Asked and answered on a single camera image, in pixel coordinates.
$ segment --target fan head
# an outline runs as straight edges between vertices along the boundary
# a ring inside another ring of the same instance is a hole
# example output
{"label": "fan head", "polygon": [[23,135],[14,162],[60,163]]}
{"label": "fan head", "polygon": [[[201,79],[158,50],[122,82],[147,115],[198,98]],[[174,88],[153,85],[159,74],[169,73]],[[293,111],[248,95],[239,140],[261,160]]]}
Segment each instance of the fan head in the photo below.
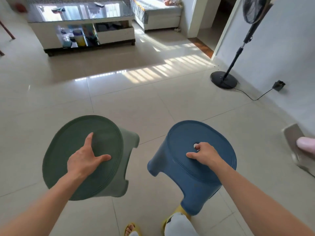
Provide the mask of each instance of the fan head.
{"label": "fan head", "polygon": [[244,19],[249,24],[259,21],[271,0],[243,0]]}

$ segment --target sandal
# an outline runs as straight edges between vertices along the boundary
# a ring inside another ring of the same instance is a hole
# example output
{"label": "sandal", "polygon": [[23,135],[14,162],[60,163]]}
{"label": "sandal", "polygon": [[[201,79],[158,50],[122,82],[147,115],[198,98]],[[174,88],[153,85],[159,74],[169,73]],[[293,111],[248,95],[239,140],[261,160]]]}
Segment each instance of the sandal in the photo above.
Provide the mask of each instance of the sandal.
{"label": "sandal", "polygon": [[[187,212],[183,209],[183,207],[181,205],[179,205],[176,210],[173,212],[173,214],[175,213],[182,213],[183,215],[185,215],[187,217],[187,219],[190,221],[191,220],[191,215],[187,214]],[[168,217],[166,220],[163,221],[162,224],[162,235],[164,235],[164,230],[165,230],[165,226],[166,223],[169,221],[169,219],[172,217],[172,215],[170,217]]]}
{"label": "sandal", "polygon": [[140,231],[140,228],[139,228],[139,226],[137,226],[135,223],[130,223],[130,224],[128,224],[126,227],[125,227],[125,233],[124,233],[124,236],[126,235],[126,232],[127,232],[127,228],[129,227],[129,225],[133,225],[135,228],[131,231],[131,233],[133,232],[133,231],[136,231],[137,233],[138,233],[138,235],[139,236],[142,236],[141,235],[141,231]]}

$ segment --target electric fan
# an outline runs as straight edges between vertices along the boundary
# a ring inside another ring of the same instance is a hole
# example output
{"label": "electric fan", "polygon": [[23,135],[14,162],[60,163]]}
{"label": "electric fan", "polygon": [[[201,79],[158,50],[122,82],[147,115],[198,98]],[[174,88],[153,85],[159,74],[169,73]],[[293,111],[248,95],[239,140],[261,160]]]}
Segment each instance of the electric fan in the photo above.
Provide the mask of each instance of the electric fan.
{"label": "electric fan", "polygon": [[272,0],[243,0],[244,19],[247,23],[252,24],[252,26],[244,39],[243,45],[236,52],[229,69],[226,72],[215,71],[210,75],[211,81],[216,86],[224,89],[232,89],[236,87],[237,79],[230,74],[230,71],[242,53],[245,44],[252,40],[254,32],[272,6]]}

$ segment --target power plug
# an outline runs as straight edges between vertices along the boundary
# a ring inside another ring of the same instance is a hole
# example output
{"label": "power plug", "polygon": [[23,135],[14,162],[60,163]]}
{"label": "power plug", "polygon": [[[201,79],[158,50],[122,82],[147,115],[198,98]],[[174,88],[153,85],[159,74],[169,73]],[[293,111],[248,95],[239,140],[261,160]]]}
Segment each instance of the power plug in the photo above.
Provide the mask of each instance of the power plug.
{"label": "power plug", "polygon": [[285,86],[285,83],[278,80],[277,82],[274,83],[273,89],[279,92],[284,86]]}

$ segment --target brown furniture leg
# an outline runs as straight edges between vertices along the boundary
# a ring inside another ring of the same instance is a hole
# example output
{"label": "brown furniture leg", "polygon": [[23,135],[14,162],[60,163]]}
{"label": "brown furniture leg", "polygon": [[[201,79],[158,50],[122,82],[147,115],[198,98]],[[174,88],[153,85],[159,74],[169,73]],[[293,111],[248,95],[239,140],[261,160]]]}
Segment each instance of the brown furniture leg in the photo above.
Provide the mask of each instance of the brown furniture leg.
{"label": "brown furniture leg", "polygon": [[5,29],[5,31],[10,35],[12,39],[15,39],[15,37],[12,35],[12,33],[3,25],[3,23],[0,21],[0,25]]}

